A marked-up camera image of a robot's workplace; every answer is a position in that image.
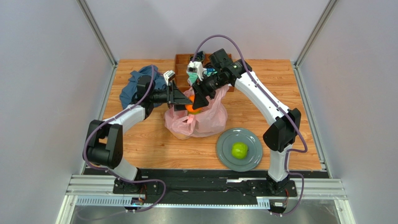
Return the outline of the orange fake fruit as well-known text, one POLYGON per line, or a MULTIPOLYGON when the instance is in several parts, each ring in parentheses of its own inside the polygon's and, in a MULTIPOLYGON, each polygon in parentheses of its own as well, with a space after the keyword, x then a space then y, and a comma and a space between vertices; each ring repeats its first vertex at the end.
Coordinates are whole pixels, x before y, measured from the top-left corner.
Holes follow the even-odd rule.
MULTIPOLYGON (((195 100, 195 95, 191 95, 191 96, 189 97, 189 99, 193 102, 193 101, 195 100)), ((193 109, 193 104, 191 104, 191 105, 185 105, 185 108, 186 108, 188 114, 198 114, 198 113, 200 113, 200 112, 202 111, 201 108, 199 108, 199 109, 193 109)))

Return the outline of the pink translucent plastic bag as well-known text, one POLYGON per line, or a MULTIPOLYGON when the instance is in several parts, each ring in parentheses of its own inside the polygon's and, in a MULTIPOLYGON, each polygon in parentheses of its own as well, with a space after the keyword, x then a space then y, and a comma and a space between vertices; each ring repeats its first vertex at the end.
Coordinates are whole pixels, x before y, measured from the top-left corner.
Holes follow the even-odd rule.
POLYGON ((180 140, 203 138, 223 132, 228 115, 221 101, 228 90, 228 85, 216 90, 215 98, 210 99, 209 105, 198 112, 168 109, 164 114, 165 127, 180 140))

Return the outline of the green fake apple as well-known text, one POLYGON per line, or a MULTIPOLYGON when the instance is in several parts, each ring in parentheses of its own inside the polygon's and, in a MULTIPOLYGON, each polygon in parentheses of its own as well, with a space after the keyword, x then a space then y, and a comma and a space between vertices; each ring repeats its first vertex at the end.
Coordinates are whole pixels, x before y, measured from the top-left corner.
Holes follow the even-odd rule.
POLYGON ((236 159, 245 159, 248 154, 249 147, 243 142, 236 142, 232 145, 231 155, 236 159))

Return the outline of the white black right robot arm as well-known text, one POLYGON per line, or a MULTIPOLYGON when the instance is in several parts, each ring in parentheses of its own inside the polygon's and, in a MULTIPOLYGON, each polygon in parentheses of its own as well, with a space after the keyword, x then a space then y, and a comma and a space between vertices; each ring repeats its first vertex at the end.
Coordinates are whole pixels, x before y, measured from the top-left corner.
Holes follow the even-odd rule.
POLYGON ((202 62, 192 60, 187 65, 187 72, 197 76, 192 84, 195 94, 193 108, 207 106, 208 99, 215 97, 216 90, 229 84, 242 92, 269 124, 263 134, 264 143, 270 149, 267 180, 274 188, 285 186, 289 181, 288 151, 292 149, 299 133, 301 112, 297 108, 291 110, 273 96, 243 59, 233 61, 224 49, 220 49, 211 54, 209 60, 216 71, 210 76, 203 74, 202 62))

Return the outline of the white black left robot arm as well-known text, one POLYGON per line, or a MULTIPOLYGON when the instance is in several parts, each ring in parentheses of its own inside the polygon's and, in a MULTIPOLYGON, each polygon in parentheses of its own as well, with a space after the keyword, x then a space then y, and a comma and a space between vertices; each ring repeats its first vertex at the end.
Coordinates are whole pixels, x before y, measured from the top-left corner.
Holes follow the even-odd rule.
POLYGON ((137 182, 138 168, 123 157, 123 135, 134 125, 144 121, 155 104, 167 104, 184 109, 192 104, 174 82, 175 72, 164 73, 165 89, 156 90, 154 77, 145 75, 137 80, 136 93, 130 104, 106 120, 93 120, 89 124, 83 159, 92 168, 105 170, 127 182, 137 182))

